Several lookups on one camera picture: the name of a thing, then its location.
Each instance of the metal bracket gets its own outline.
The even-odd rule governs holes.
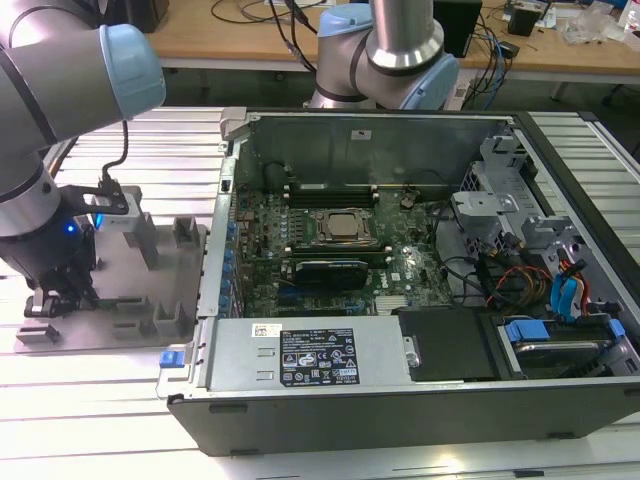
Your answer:
[[[410,368],[419,367],[422,364],[422,359],[416,347],[415,339],[413,337],[402,337],[402,345],[404,346],[407,365],[409,365]]]
[[[115,180],[108,184],[101,182],[100,187],[81,187],[78,185],[67,185],[60,188],[60,194],[71,209],[74,217],[87,214],[104,213],[108,215],[126,215],[129,213],[122,189]],[[87,203],[85,195],[93,195],[100,202],[95,204]]]
[[[529,248],[547,248],[571,228],[573,224],[569,217],[531,216],[522,224],[522,240]]]

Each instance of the black cable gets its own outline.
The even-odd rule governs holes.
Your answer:
[[[253,13],[249,12],[249,8],[253,7],[254,5],[262,5],[263,0],[255,0],[254,2],[251,3],[247,3],[244,6],[240,6],[240,0],[236,0],[236,7],[238,7],[240,9],[240,14],[246,18],[247,20],[251,20],[251,22],[247,22],[247,23],[276,23],[275,20],[272,17],[259,17],[257,15],[254,15]],[[283,22],[288,22],[286,17],[281,17]]]
[[[309,23],[309,17],[307,17],[307,15],[304,13],[302,8],[298,6],[298,4],[296,3],[296,0],[284,0],[284,3],[287,5],[287,7],[289,7],[289,9],[295,15],[296,20],[298,20],[298,22],[300,22],[302,25],[304,25],[309,30],[311,30],[311,32],[314,35],[318,35],[318,31],[315,28],[313,28],[313,26]]]
[[[315,67],[309,63],[309,61],[304,57],[300,49],[298,49],[295,45],[293,45],[289,41],[287,36],[284,34],[284,30],[282,29],[282,25],[280,24],[280,18],[278,17],[278,14],[276,12],[276,7],[273,4],[273,0],[269,0],[269,6],[271,7],[271,13],[273,13],[273,18],[276,21],[276,27],[278,27],[280,38],[282,38],[282,41],[287,46],[287,49],[289,50],[289,52],[298,59],[298,61],[302,64],[303,67],[305,67],[307,70],[309,70],[312,73],[316,73]]]
[[[492,43],[488,39],[486,39],[484,37],[480,37],[480,38],[482,38],[482,40],[484,40],[487,43],[487,48],[489,49],[489,62],[487,63],[487,67],[484,69],[484,72],[482,73],[482,76],[480,77],[480,79],[476,80],[474,85],[471,87],[471,93],[469,94],[469,96],[464,100],[464,102],[462,102],[462,108],[464,108],[469,102],[472,102],[473,100],[475,100],[475,98],[478,96],[478,93],[480,91],[480,87],[482,86],[482,82],[485,81],[485,78],[487,77],[487,74],[489,73],[489,70],[493,66],[493,69],[492,69],[492,72],[491,72],[491,76],[487,80],[487,84],[486,84],[485,88],[488,88],[489,85],[491,85],[491,80],[493,79],[493,77],[495,75],[495,72],[496,72],[496,70],[498,68],[498,57],[495,54],[495,51],[494,51],[493,46],[492,46]]]
[[[288,5],[289,9],[291,10],[291,42],[293,43],[293,46],[296,47],[296,49],[298,49],[298,52],[300,52],[300,57],[306,64],[305,66],[307,67],[307,69],[315,73],[316,68],[307,59],[307,57],[305,57],[304,53],[302,52],[302,49],[300,48],[300,45],[298,45],[298,38],[296,37],[296,14],[295,14],[295,9],[297,7],[297,4],[295,0],[289,0],[289,2],[291,3],[291,5]]]
[[[253,15],[253,14],[250,14],[250,13],[246,12],[247,8],[251,7],[252,5],[257,5],[259,3],[262,3],[261,1],[250,3],[248,5],[245,5],[244,7],[239,7],[240,8],[240,13],[244,12],[247,15],[253,17],[253,19],[249,19],[249,20],[234,20],[233,18],[222,17],[222,16],[220,16],[220,15],[218,15],[216,13],[216,8],[218,8],[218,6],[223,1],[224,0],[216,0],[216,2],[211,6],[211,9],[210,9],[211,16],[216,18],[216,19],[218,19],[218,20],[220,20],[221,22],[231,23],[231,24],[234,24],[234,25],[256,25],[256,24],[260,24],[260,23],[274,22],[275,21],[275,17],[274,16],[271,16],[271,17],[258,17],[256,15]],[[304,7],[298,7],[298,8],[300,8],[302,10],[302,9],[305,9],[305,8],[317,7],[318,5],[322,5],[323,3],[325,3],[325,0],[321,0],[321,1],[318,1],[318,2],[313,3],[311,5],[305,5]],[[283,19],[284,17],[288,17],[288,16],[289,16],[289,12],[278,13],[276,15],[276,17],[279,18],[279,19]]]
[[[507,73],[509,73],[509,70],[511,70],[511,66],[513,65],[513,58],[509,59],[509,64],[507,65],[507,59],[505,59],[503,57],[502,60],[504,62],[504,68],[503,68],[503,71],[502,71],[502,75],[498,79],[496,79],[497,86],[495,86],[493,84],[493,78],[494,78],[495,73],[496,73],[497,68],[498,68],[498,62],[500,61],[499,56],[495,52],[495,49],[499,48],[499,47],[494,45],[494,43],[492,41],[490,41],[488,38],[485,38],[485,37],[497,39],[497,36],[496,36],[495,32],[491,28],[487,27],[487,24],[485,22],[484,17],[482,16],[482,14],[480,14],[478,16],[478,18],[480,19],[480,23],[478,23],[477,25],[484,30],[485,35],[484,36],[480,36],[480,35],[478,35],[476,33],[474,33],[474,35],[475,36],[480,36],[487,43],[487,46],[489,48],[489,63],[487,64],[487,68],[485,69],[485,71],[484,71],[482,77],[480,78],[480,80],[477,81],[474,84],[474,86],[471,89],[471,93],[465,99],[465,101],[462,103],[462,107],[463,108],[469,102],[473,102],[479,95],[482,95],[482,94],[485,94],[485,93],[488,93],[488,92],[492,92],[494,90],[494,88],[496,89],[496,94],[497,94],[498,90],[502,87],[502,85],[504,85],[504,82],[505,82],[505,79],[506,79],[506,75],[507,75]],[[482,86],[482,82],[485,80],[485,77],[486,77],[489,69],[491,68],[492,64],[493,64],[493,69],[491,71],[491,76],[489,77],[488,80],[486,80],[486,84],[484,86]]]
[[[458,273],[455,270],[453,270],[451,267],[449,267],[446,263],[444,263],[442,261],[442,258],[440,258],[440,254],[438,253],[438,249],[437,249],[438,226],[440,225],[440,220],[442,219],[442,216],[444,215],[444,211],[449,206],[450,206],[450,201],[449,200],[446,200],[444,202],[440,202],[440,211],[438,212],[438,216],[436,217],[436,221],[432,225],[432,228],[431,228],[431,244],[432,244],[432,247],[433,247],[434,258],[435,258],[436,262],[440,265],[440,267],[444,268],[450,275],[453,275],[454,277],[456,277],[457,279],[461,280],[466,285],[469,285],[470,287],[475,288],[479,292],[486,292],[485,288],[483,288],[482,285],[480,285],[479,283],[476,283],[476,282],[473,282],[473,281],[469,280],[468,277],[465,278],[465,276],[463,276],[460,273]],[[498,293],[495,289],[491,290],[489,293],[491,295],[493,295],[494,299],[501,300],[504,303],[507,303],[509,305],[514,305],[514,306],[518,306],[518,307],[520,306],[517,302],[514,302],[513,300],[504,297],[503,295]]]
[[[122,165],[129,156],[129,126],[127,125],[126,120],[122,122],[122,135],[124,136],[122,156],[118,160],[104,164],[104,166],[102,167],[103,178],[111,178],[111,176],[109,175],[109,169],[117,167],[118,165]]]

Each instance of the white label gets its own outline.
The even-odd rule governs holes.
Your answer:
[[[279,337],[281,323],[254,323],[251,328],[252,337]]]
[[[351,140],[371,140],[371,130],[351,130]]]
[[[340,377],[350,377],[352,375],[358,374],[357,368],[340,368],[338,369],[338,376]]]

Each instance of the robotic arm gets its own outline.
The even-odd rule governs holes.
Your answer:
[[[79,1],[0,6],[0,258],[35,290],[27,316],[95,306],[93,227],[76,217],[128,212],[108,175],[100,188],[58,188],[38,151],[165,99],[162,69],[142,33],[95,26]],[[86,204],[85,194],[106,205]]]
[[[323,12],[312,108],[438,109],[458,62],[432,0],[371,0]]]

